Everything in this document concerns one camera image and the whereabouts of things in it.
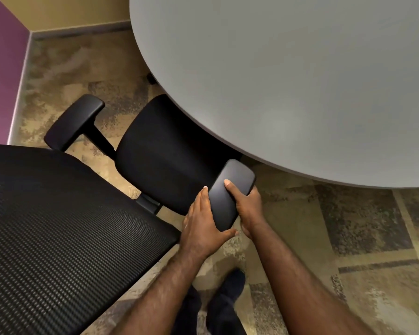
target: armrest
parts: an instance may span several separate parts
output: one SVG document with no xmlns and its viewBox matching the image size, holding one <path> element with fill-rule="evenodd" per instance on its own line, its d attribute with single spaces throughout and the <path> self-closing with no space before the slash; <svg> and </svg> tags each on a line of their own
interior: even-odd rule
<svg viewBox="0 0 419 335">
<path fill-rule="evenodd" d="M 101 152 L 115 159 L 113 146 L 94 125 L 96 115 L 104 106 L 104 101 L 96 96 L 82 95 L 53 123 L 45 134 L 45 143 L 51 149 L 66 151 L 79 135 L 84 134 Z"/>
</svg>

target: chair backrest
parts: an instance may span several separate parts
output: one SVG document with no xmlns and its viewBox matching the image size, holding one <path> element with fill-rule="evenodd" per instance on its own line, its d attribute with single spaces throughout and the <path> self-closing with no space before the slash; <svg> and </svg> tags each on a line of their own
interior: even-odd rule
<svg viewBox="0 0 419 335">
<path fill-rule="evenodd" d="M 179 239 L 76 158 L 0 145 L 0 334 L 79 334 Z"/>
</svg>

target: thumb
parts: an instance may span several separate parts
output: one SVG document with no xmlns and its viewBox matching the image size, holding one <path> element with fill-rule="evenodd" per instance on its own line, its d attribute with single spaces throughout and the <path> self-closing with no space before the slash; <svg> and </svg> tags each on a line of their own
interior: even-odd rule
<svg viewBox="0 0 419 335">
<path fill-rule="evenodd" d="M 225 179 L 223 181 L 223 184 L 225 185 L 225 188 L 231 193 L 231 195 L 234 196 L 236 201 L 239 201 L 241 199 L 241 197 L 245 196 L 240 192 L 240 190 L 230 180 Z"/>
<path fill-rule="evenodd" d="M 231 228 L 227 231 L 222 232 L 222 239 L 223 242 L 227 242 L 230 238 L 235 237 L 236 235 L 239 235 L 239 232 L 235 228 Z"/>
</svg>

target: chair wheel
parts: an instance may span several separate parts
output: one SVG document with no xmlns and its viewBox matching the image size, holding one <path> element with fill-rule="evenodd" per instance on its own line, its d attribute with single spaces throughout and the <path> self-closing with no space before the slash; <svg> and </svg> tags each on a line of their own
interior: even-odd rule
<svg viewBox="0 0 419 335">
<path fill-rule="evenodd" d="M 155 78 L 154 78 L 154 76 L 152 75 L 152 73 L 149 73 L 148 75 L 146 75 L 146 78 L 147 78 L 147 81 L 150 83 L 150 84 L 152 84 L 152 85 L 154 85 L 154 84 L 157 84 L 158 82 L 157 82 L 157 80 L 155 80 Z"/>
</svg>

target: patterned carpet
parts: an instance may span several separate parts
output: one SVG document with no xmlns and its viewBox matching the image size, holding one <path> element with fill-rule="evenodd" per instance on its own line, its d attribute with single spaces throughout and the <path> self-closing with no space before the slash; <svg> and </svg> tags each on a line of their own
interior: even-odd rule
<svg viewBox="0 0 419 335">
<path fill-rule="evenodd" d="M 20 132 L 14 141 L 46 147 L 43 136 L 84 93 L 106 102 L 96 124 L 113 146 L 153 97 L 163 93 L 149 72 L 131 31 L 36 41 L 29 59 Z M 68 153 L 130 197 L 139 191 L 87 139 Z M 377 334 L 419 335 L 419 189 L 391 191 L 326 184 L 244 158 L 257 175 L 269 224 L 339 299 Z M 159 216 L 180 228 L 182 216 Z M 84 334 L 108 334 L 168 259 L 173 248 Z M 259 257 L 245 235 L 227 242 L 201 268 L 194 286 L 205 302 L 234 266 L 247 274 L 235 305 L 248 334 L 286 334 Z M 205 308 L 198 334 L 206 334 Z"/>
</svg>

